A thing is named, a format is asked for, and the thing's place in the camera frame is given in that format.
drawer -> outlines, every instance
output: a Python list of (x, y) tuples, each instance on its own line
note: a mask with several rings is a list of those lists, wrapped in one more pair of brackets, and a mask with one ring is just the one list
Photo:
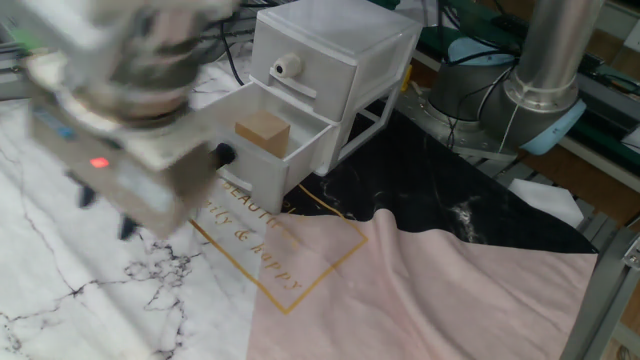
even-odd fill
[[(235, 133), (237, 121), (259, 110), (266, 110), (291, 126), (283, 159)], [(214, 146), (224, 142), (236, 151), (236, 160), (221, 169), (220, 174), (251, 194), (254, 203), (274, 214), (280, 212), (284, 195), (323, 165), (324, 140), (335, 130), (256, 83), (214, 101), (197, 112), (197, 119), (212, 131)]]
[[(314, 49), (309, 45), (310, 42), (311, 39), (295, 39), (258, 20), (253, 42), (251, 76), (261, 84), (296, 98), (315, 113), (332, 121), (340, 121), (356, 74), (356, 66)], [(283, 79), (275, 73), (275, 62), (287, 54), (299, 57), (303, 67), (298, 75)]]

red light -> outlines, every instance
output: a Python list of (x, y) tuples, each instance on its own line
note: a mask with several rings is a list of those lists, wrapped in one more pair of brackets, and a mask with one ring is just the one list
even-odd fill
[(102, 169), (103, 167), (109, 166), (109, 160), (105, 158), (91, 159), (91, 165), (96, 169)]

open drawer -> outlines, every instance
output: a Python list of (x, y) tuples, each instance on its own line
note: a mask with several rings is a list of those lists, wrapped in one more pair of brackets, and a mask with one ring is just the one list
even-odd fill
[[(291, 126), (283, 159), (235, 133), (237, 121), (259, 110), (266, 110)], [(322, 165), (324, 140), (334, 130), (332, 125), (255, 83), (227, 94), (197, 114), (199, 121), (213, 131), (214, 146), (224, 142), (236, 151), (236, 160), (221, 169), (220, 174), (274, 214), (280, 212), (284, 195)]]

gold line border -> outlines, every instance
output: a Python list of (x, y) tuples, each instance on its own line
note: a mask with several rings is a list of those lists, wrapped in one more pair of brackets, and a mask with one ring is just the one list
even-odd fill
[(360, 243), (358, 243), (358, 245), (356, 245), (353, 249), (351, 249), (349, 252), (344, 254), (344, 256), (342, 256), (340, 259), (338, 259), (338, 261), (336, 261), (327, 270), (325, 270), (313, 283), (311, 283), (311, 285), (288, 308), (285, 308), (284, 306), (282, 306), (282, 304), (280, 304), (280, 302), (278, 302), (278, 300), (276, 300), (276, 298), (271, 294), (271, 292), (269, 292), (269, 290), (262, 283), (260, 283), (260, 281), (258, 281), (251, 274), (249, 274), (249, 272), (247, 270), (245, 270), (242, 267), (242, 265), (240, 265), (240, 263), (238, 263), (238, 261), (236, 259), (234, 259), (227, 251), (225, 251), (222, 248), (222, 246), (220, 246), (220, 244), (218, 244), (206, 231), (204, 231), (204, 229), (201, 228), (200, 225), (198, 225), (198, 223), (195, 220), (189, 220), (191, 225), (196, 230), (198, 230), (198, 232), (200, 232), (200, 234), (202, 234), (202, 236), (204, 236), (205, 239), (207, 239), (211, 243), (211, 245), (213, 245), (227, 259), (229, 259), (229, 261), (231, 261), (233, 266), (235, 266), (238, 270), (240, 270), (240, 272), (247, 279), (249, 279), (252, 283), (256, 284), (256, 286), (260, 290), (262, 290), (262, 292), (267, 296), (267, 298), (269, 300), (271, 300), (271, 302), (276, 306), (276, 308), (278, 308), (278, 310), (280, 310), (280, 312), (282, 312), (284, 315), (287, 315), (291, 311), (293, 311), (293, 309), (295, 309), (296, 306), (298, 306), (300, 304), (300, 302), (302, 300), (304, 300), (304, 298), (306, 298), (307, 295), (309, 295), (311, 293), (311, 291), (316, 286), (318, 286), (318, 284), (320, 284), (320, 282), (324, 278), (326, 278), (329, 274), (331, 274), (332, 271), (336, 270), (338, 266), (340, 266), (342, 263), (344, 263), (349, 257), (351, 257), (351, 255), (353, 255), (358, 249), (360, 249), (364, 244), (366, 244), (369, 241), (369, 238), (366, 235), (364, 235), (362, 233), (362, 231), (360, 231), (360, 229), (357, 226), (355, 226), (354, 224), (351, 223), (351, 221), (349, 221), (347, 218), (345, 218), (338, 210), (336, 210), (336, 209), (332, 208), (331, 206), (325, 204), (324, 201), (318, 199), (315, 195), (313, 195), (304, 186), (298, 185), (298, 187), (300, 189), (302, 189), (302, 191), (304, 191), (311, 199), (315, 200), (320, 205), (324, 206), (325, 208), (327, 208), (327, 209), (331, 210), (332, 212), (334, 212), (335, 214), (337, 214), (340, 218), (342, 218), (342, 220), (344, 222), (346, 222), (349, 226), (351, 226), (354, 230), (356, 230), (358, 232), (358, 234), (360, 234), (360, 236), (362, 236), (363, 239), (362, 239), (362, 241)]

drawer knob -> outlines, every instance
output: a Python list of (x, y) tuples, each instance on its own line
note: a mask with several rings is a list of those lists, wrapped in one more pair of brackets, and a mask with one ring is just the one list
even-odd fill
[(213, 155), (213, 163), (216, 170), (227, 164), (231, 164), (236, 159), (236, 151), (225, 143), (218, 144), (211, 154)]
[(292, 78), (302, 72), (302, 60), (296, 54), (287, 54), (276, 60), (273, 68), (277, 77)]

